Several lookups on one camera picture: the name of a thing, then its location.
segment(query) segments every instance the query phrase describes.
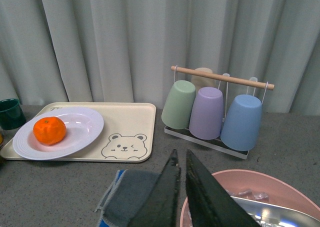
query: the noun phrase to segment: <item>table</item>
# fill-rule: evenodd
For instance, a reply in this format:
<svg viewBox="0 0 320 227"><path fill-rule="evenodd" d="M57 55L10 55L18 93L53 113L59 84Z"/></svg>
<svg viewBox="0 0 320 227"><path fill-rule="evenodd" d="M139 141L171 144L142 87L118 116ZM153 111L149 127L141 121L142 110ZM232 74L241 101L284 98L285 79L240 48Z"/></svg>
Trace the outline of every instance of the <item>table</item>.
<svg viewBox="0 0 320 227"><path fill-rule="evenodd" d="M23 105L27 121L43 106ZM246 160L164 133L156 111L152 154L142 163L2 161L0 162L0 227L96 226L99 200L120 169L160 173L173 149L178 151L181 186L177 223L186 198L186 150L211 172L258 171L280 179L320 206L320 116L264 113L257 145ZM2 130L7 143L17 132Z"/></svg>

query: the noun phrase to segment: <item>gray towel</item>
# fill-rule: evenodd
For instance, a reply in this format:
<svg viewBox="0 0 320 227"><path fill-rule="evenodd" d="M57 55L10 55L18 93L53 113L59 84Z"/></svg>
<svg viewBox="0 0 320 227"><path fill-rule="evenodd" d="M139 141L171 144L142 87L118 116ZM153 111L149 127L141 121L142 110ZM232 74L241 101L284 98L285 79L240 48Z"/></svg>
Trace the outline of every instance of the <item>gray towel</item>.
<svg viewBox="0 0 320 227"><path fill-rule="evenodd" d="M97 210L101 210L97 227L126 227L147 200L159 173L145 170L118 170Z"/></svg>

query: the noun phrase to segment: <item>white curtain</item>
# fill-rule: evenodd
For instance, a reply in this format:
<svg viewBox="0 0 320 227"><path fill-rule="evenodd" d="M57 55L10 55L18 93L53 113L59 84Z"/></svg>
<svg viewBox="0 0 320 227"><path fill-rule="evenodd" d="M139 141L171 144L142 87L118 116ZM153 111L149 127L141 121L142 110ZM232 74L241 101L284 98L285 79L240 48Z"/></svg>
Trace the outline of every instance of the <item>white curtain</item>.
<svg viewBox="0 0 320 227"><path fill-rule="evenodd" d="M0 99L162 108L175 65L257 77L275 85L264 111L320 115L320 1L0 0Z"/></svg>

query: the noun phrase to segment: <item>green cup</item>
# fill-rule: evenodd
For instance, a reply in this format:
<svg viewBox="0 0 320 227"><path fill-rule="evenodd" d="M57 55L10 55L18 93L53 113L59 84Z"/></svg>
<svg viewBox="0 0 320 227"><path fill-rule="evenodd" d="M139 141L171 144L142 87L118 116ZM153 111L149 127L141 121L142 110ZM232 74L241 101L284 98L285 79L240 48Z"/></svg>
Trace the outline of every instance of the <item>green cup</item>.
<svg viewBox="0 0 320 227"><path fill-rule="evenodd" d="M18 99L9 98L0 101L0 127L3 130L13 130L24 123L26 123L26 117Z"/></svg>
<svg viewBox="0 0 320 227"><path fill-rule="evenodd" d="M188 128L195 98L196 87L193 83L186 80L176 81L163 107L163 123L176 130Z"/></svg>

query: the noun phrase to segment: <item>wooden rod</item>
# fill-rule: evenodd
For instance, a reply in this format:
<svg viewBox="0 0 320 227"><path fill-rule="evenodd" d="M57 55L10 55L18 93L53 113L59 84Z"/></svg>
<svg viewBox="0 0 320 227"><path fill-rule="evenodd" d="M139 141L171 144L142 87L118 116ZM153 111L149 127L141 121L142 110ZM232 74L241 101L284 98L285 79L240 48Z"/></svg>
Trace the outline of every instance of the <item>wooden rod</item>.
<svg viewBox="0 0 320 227"><path fill-rule="evenodd" d="M229 82L229 83L235 83L235 84L239 84L239 85L243 85L243 86L250 86L250 87L256 87L256 88L260 88L260 89L267 89L270 91L273 91L275 88L275 85L272 83L263 83L263 82L256 82L256 81L251 81L248 79L243 79L243 78L235 78L235 77L228 77L228 76L223 76L221 74L216 74L216 73L208 73L208 72L203 72L203 71L199 71L199 70L194 70L194 69L189 69L189 68L183 68L183 67L175 67L175 66L171 66L171 70L172 71L176 71L176 72L181 72L181 73L185 73L188 75L193 75L193 76L201 76L201 77L205 77L205 78L209 78L209 79L214 79L214 80L218 80L218 81L225 81L225 82Z"/></svg>

